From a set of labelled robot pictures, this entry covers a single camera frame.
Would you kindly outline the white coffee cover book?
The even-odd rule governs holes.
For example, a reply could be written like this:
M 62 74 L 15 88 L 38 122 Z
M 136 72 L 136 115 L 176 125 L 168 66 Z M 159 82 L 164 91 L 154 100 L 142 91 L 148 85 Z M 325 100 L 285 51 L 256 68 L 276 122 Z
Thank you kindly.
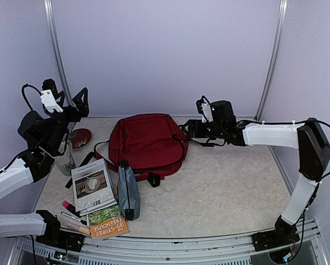
M 81 216 L 117 203 L 108 166 L 103 159 L 71 171 L 76 212 Z

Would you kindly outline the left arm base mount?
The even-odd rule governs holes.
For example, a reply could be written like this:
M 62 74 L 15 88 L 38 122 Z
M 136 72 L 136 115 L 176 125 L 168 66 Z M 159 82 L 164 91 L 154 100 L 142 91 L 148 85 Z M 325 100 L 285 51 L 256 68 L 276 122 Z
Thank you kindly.
M 65 249 L 66 251 L 81 251 L 85 236 L 75 232 L 61 230 L 61 223 L 57 217 L 53 216 L 47 210 L 37 210 L 36 213 L 43 218 L 46 224 L 45 232 L 36 237 L 38 243 Z

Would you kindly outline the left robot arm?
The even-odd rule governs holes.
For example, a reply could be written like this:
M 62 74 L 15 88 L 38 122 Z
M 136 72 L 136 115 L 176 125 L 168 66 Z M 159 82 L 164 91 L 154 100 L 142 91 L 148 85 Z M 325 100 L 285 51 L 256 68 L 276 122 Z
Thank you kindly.
M 31 110 L 22 119 L 18 134 L 26 141 L 27 148 L 0 169 L 0 200 L 48 176 L 55 159 L 66 152 L 70 123 L 77 123 L 89 114 L 87 88 L 83 88 L 73 98 L 73 105 L 68 106 L 63 104 L 63 92 L 46 89 L 39 94 L 48 117 L 43 118 Z M 58 246 L 66 239 L 60 228 L 58 218 L 47 210 L 0 214 L 0 238 L 35 236 L 42 243 Z

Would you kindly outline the red student backpack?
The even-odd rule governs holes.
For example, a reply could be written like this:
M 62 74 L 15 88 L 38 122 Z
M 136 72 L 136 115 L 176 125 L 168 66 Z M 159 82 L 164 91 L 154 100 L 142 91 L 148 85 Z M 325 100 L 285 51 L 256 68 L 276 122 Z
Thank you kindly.
M 81 163 L 92 158 L 103 159 L 117 172 L 123 160 L 128 161 L 136 180 L 158 187 L 165 176 L 175 174 L 188 152 L 188 140 L 179 125 L 168 114 L 139 114 L 120 119 L 110 138 L 94 145 Z

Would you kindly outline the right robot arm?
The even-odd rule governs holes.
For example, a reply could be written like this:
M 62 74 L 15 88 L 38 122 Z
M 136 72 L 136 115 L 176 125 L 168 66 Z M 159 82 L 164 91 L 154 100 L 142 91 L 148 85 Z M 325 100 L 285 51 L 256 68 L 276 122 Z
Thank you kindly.
M 324 122 L 315 118 L 284 123 L 265 123 L 236 119 L 232 104 L 221 100 L 210 103 L 206 97 L 196 102 L 201 119 L 190 119 L 181 125 L 189 140 L 207 139 L 202 146 L 214 147 L 223 139 L 235 146 L 278 146 L 299 152 L 299 178 L 287 207 L 278 217 L 273 230 L 253 235 L 256 244 L 283 245 L 297 241 L 296 224 L 316 197 L 330 161 L 330 144 L 322 129 Z

